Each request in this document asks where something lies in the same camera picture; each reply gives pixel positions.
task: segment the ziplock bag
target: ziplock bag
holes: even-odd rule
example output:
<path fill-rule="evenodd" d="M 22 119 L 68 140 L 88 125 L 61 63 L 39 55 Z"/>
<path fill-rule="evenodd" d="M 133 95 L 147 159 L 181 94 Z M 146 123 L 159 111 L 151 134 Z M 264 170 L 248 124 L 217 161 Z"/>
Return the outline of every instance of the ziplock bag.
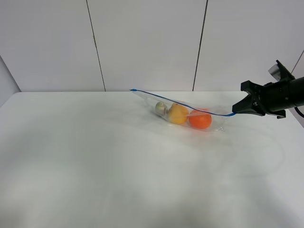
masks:
<path fill-rule="evenodd" d="M 143 98 L 151 110 L 166 121 L 202 131 L 223 130 L 225 119 L 235 115 L 231 112 L 231 107 L 205 107 L 142 90 L 131 89 L 131 91 Z"/>

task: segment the lemon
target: lemon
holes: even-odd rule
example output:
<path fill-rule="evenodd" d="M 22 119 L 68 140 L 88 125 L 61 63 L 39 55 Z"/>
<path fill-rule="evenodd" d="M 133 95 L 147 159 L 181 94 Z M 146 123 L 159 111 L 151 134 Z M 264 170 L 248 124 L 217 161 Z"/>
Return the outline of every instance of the lemon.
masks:
<path fill-rule="evenodd" d="M 183 124 L 187 121 L 188 109 L 177 103 L 173 103 L 168 111 L 168 119 L 171 123 Z"/>

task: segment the white table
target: white table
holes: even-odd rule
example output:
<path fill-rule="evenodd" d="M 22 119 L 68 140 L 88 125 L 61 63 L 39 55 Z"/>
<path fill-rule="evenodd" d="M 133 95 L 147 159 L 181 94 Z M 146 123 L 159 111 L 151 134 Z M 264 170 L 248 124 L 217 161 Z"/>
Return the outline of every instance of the white table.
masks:
<path fill-rule="evenodd" d="M 242 92 L 158 92 L 232 105 Z M 304 128 L 165 122 L 131 92 L 19 93 L 0 108 L 1 228 L 302 228 Z"/>

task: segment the garlic bulb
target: garlic bulb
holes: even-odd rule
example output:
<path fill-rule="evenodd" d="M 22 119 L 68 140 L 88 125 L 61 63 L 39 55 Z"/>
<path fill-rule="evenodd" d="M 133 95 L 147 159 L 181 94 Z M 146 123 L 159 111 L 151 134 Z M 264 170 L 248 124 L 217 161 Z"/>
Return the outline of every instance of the garlic bulb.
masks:
<path fill-rule="evenodd" d="M 158 115 L 164 116 L 167 113 L 167 106 L 163 102 L 158 102 L 155 106 L 155 112 Z"/>

